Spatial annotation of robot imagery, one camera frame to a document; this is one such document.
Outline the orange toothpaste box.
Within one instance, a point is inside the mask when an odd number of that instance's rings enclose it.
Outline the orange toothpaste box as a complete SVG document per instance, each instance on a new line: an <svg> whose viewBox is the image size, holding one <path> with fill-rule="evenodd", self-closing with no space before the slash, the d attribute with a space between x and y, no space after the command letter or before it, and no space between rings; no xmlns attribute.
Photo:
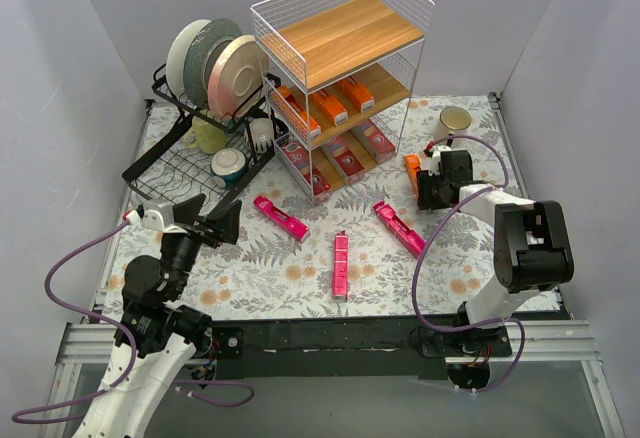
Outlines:
<svg viewBox="0 0 640 438"><path fill-rule="evenodd" d="M403 157L405 169L409 177L414 195L419 197L418 173L422 170L422 161L418 154L408 154Z"/></svg>
<svg viewBox="0 0 640 438"><path fill-rule="evenodd" d="M375 97L369 89L352 76L341 79L338 84L359 113L367 112L375 106Z"/></svg>
<svg viewBox="0 0 640 438"><path fill-rule="evenodd" d="M305 140L313 140L321 134L319 123L298 103L287 86L279 86L271 96L280 113Z"/></svg>
<svg viewBox="0 0 640 438"><path fill-rule="evenodd" d="M342 103L325 89L312 94L316 106L333 126L341 125L348 120L348 112Z"/></svg>

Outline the magenta toothpaste box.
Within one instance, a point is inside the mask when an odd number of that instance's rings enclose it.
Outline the magenta toothpaste box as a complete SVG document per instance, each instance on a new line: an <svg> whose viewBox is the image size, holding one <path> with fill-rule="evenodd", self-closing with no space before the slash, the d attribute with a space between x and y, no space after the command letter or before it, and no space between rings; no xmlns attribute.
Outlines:
<svg viewBox="0 0 640 438"><path fill-rule="evenodd" d="M334 300L346 302L348 299L348 253L349 238L342 230L334 239L334 267L332 295Z"/></svg>
<svg viewBox="0 0 640 438"><path fill-rule="evenodd" d="M373 211L398 242L414 258L418 258L424 250L425 240L399 217L393 207L384 201L375 204Z"/></svg>
<svg viewBox="0 0 640 438"><path fill-rule="evenodd" d="M309 236L310 228L296 217L277 208L274 203L263 195L258 195L254 201L256 209L270 222L275 224L288 235L303 243Z"/></svg>

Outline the red 3D toothpaste box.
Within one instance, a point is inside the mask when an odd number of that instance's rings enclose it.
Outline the red 3D toothpaste box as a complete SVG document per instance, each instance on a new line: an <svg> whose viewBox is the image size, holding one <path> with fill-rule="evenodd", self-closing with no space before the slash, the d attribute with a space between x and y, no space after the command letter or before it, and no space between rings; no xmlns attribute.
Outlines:
<svg viewBox="0 0 640 438"><path fill-rule="evenodd" d="M351 133L378 164L396 153L394 144L371 119L355 125Z"/></svg>
<svg viewBox="0 0 640 438"><path fill-rule="evenodd" d="M321 149L346 184L351 185L364 175L362 163L341 135L323 143Z"/></svg>
<svg viewBox="0 0 640 438"><path fill-rule="evenodd" d="M278 145L278 153L284 165L295 179L307 198L318 204L331 195L331 186L317 168L310 152L297 140L289 140Z"/></svg>

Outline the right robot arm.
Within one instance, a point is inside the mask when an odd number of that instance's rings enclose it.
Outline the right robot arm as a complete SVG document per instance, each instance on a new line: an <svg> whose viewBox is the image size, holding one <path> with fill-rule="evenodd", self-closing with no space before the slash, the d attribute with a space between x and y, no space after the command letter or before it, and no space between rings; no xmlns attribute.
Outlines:
<svg viewBox="0 0 640 438"><path fill-rule="evenodd" d="M426 357L487 357L511 350L506 323L528 300L569 282L574 260L564 213L556 201L532 201L474 177L468 151L429 145L426 166L416 174L418 206L469 215L493 230L490 280L459 308L450 325L423 323L414 331Z"/></svg>

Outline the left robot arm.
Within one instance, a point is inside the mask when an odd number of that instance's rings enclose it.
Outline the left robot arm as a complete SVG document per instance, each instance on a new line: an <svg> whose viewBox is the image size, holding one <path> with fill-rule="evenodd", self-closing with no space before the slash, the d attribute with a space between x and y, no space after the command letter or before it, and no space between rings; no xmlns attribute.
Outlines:
<svg viewBox="0 0 640 438"><path fill-rule="evenodd" d="M125 269L123 315L110 359L75 434L141 437L181 368L191 358L238 358L244 333L217 325L186 305L175 307L202 246L236 244L242 203L235 200L202 215L205 196L179 204L152 200L125 216L131 225L161 233L159 257L141 255Z"/></svg>

